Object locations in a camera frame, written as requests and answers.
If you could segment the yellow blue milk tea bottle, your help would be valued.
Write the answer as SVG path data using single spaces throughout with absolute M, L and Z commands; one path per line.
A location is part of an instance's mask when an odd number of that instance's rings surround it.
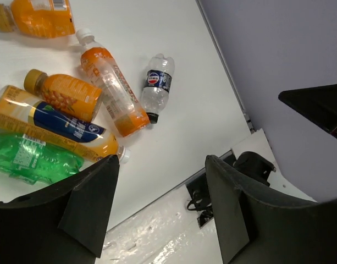
M 0 129 L 54 144 L 92 162 L 109 155 L 117 155 L 121 163 L 130 158 L 130 150 L 119 145 L 111 131 L 60 112 L 12 85 L 0 90 Z

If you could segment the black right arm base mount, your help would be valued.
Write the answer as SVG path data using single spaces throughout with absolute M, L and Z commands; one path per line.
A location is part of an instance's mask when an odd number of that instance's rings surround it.
M 229 151 L 222 156 L 222 161 L 266 186 L 270 186 L 268 182 L 270 173 L 277 170 L 271 162 L 267 161 L 261 155 L 250 151 L 244 152 L 239 158 L 236 158 L 236 156 Z M 201 228 L 213 218 L 206 170 L 203 168 L 197 172 L 192 180 L 188 181 L 186 187 L 191 197 L 186 208 L 188 211 L 198 213 L 197 222 Z

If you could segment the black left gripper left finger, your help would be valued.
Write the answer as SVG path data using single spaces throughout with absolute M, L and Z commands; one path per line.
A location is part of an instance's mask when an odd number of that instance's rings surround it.
M 0 201 L 0 263 L 94 263 L 119 168 L 111 155 L 41 190 Z

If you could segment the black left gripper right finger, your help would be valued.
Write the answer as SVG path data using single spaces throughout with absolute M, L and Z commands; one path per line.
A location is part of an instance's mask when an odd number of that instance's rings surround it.
M 284 194 L 214 155 L 205 169 L 224 263 L 337 263 L 337 198 Z

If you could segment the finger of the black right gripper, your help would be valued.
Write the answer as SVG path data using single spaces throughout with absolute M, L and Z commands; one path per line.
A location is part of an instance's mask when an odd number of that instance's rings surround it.
M 283 91 L 278 99 L 337 139 L 337 84 Z

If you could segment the green plastic bottle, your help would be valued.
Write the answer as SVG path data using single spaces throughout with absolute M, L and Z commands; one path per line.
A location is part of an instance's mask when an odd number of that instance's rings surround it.
M 0 133 L 0 171 L 28 184 L 54 184 L 79 173 L 84 159 L 26 134 Z

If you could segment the clear bottle dark blue label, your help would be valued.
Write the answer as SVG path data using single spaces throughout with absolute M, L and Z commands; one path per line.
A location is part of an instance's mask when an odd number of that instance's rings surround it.
M 151 58 L 147 69 L 140 102 L 150 123 L 156 124 L 169 99 L 175 62 L 172 57 L 159 53 Z

